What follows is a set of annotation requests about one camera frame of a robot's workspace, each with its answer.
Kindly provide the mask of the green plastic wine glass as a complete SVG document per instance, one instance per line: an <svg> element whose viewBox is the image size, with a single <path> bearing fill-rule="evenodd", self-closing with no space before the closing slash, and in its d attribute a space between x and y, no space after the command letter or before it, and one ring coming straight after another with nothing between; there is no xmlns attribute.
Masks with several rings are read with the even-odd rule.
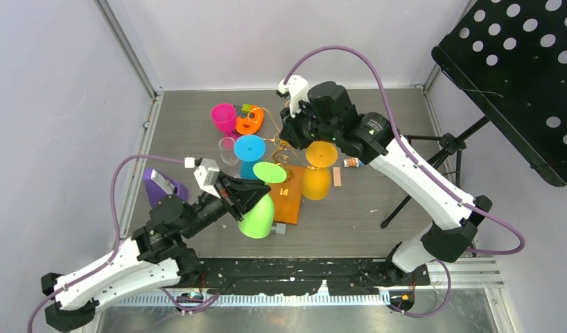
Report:
<svg viewBox="0 0 567 333"><path fill-rule="evenodd" d="M259 162L253 166L253 172L264 183L279 184L287 178L285 169L272 162ZM274 221L274 203L269 194L264 195L259 202L243 216L238 223L238 229L246 237L262 239L271 233Z"/></svg>

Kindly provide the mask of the gold wire wine glass rack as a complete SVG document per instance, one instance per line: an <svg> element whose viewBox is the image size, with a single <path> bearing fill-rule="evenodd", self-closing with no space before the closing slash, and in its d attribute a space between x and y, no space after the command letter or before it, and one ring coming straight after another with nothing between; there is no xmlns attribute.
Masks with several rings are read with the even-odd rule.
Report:
<svg viewBox="0 0 567 333"><path fill-rule="evenodd" d="M274 220L276 223L297 225L302 201L302 176L305 168L293 164L289 165L287 153L291 151L291 147L281 141L278 134L272 136L265 134L263 130L265 120L270 119L272 115L265 108L262 109L265 116L263 124L259 131L253 135L261 137L265 142L263 162L278 164L287 173L287 178L283 183L271 185L270 195L275 207Z"/></svg>

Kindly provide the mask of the blue plastic wine glass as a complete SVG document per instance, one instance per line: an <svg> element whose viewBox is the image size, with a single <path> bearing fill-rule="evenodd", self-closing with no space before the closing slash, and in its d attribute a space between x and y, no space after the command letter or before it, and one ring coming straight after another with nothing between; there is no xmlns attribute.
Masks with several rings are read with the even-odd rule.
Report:
<svg viewBox="0 0 567 333"><path fill-rule="evenodd" d="M257 135L243 135L236 140L234 153L241 161L239 169L241 178L257 180L253 168L256 163L263 161L265 154L264 140Z"/></svg>

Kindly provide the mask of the orange plastic wine glass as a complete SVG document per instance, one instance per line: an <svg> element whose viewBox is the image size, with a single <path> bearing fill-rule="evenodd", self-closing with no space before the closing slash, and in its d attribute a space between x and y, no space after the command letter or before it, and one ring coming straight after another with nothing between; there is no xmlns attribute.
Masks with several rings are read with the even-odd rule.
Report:
<svg viewBox="0 0 567 333"><path fill-rule="evenodd" d="M338 159L337 148L328 142L313 142L305 151L308 167L304 172L302 194L309 200L322 200L331 188L332 167Z"/></svg>

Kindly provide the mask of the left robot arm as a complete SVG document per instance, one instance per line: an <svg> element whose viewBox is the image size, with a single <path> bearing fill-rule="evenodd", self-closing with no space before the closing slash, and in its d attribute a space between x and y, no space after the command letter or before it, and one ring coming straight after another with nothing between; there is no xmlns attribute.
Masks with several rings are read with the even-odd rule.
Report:
<svg viewBox="0 0 567 333"><path fill-rule="evenodd" d="M203 192L194 204L176 194L163 197L150 210L145 226L122 241L116 252L73 273L44 275L42 290L52 300L44 310L46 324L70 332L126 298L180 284L196 286L204 266L185 239L226 214L242 221L270 192L261 180L233 178L223 172L215 188L215 195Z"/></svg>

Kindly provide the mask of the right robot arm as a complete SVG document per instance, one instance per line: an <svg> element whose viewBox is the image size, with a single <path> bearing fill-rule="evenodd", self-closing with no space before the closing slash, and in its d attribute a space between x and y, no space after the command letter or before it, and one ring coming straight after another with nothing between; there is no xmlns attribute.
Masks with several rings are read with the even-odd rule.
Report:
<svg viewBox="0 0 567 333"><path fill-rule="evenodd" d="M387 176L432 218L421 234L397 244L382 265L383 277L404 284L433 259L455 262L471 245L483 217L474 207L491 208L486 196L473 197L450 183L392 132L387 118L358 113L347 90L333 81L313 87L302 77L281 81L277 94L288 98L281 112L280 138L296 149L328 142Z"/></svg>

